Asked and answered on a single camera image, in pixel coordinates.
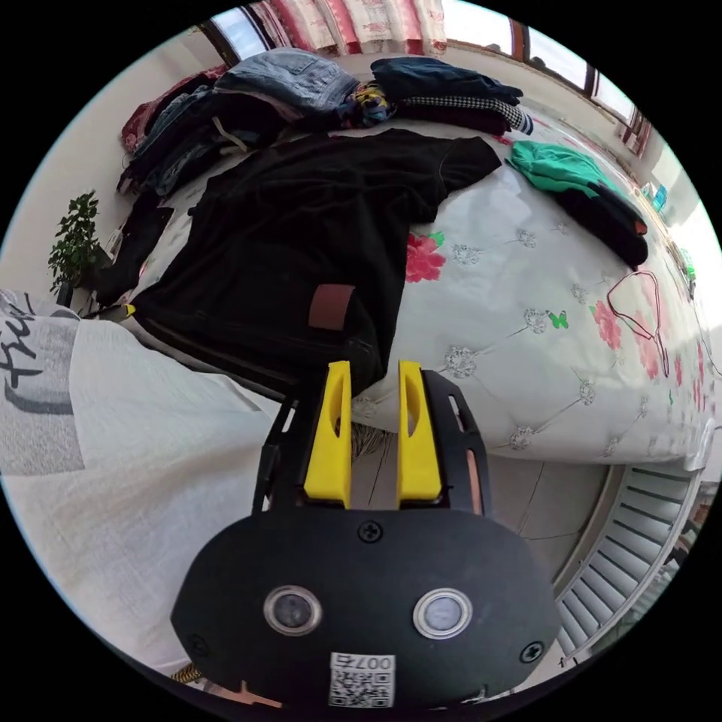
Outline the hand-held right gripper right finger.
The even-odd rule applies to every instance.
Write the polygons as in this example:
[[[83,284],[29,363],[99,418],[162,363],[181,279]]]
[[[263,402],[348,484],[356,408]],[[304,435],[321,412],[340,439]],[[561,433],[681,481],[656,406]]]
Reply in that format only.
[[[400,506],[432,504],[441,495],[432,417],[419,363],[399,362],[396,495]]]

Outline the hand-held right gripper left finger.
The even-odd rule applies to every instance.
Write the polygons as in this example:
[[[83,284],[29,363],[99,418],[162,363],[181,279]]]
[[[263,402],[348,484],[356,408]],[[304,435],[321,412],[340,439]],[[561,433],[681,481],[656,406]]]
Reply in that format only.
[[[350,363],[329,364],[303,485],[312,502],[351,506]]]

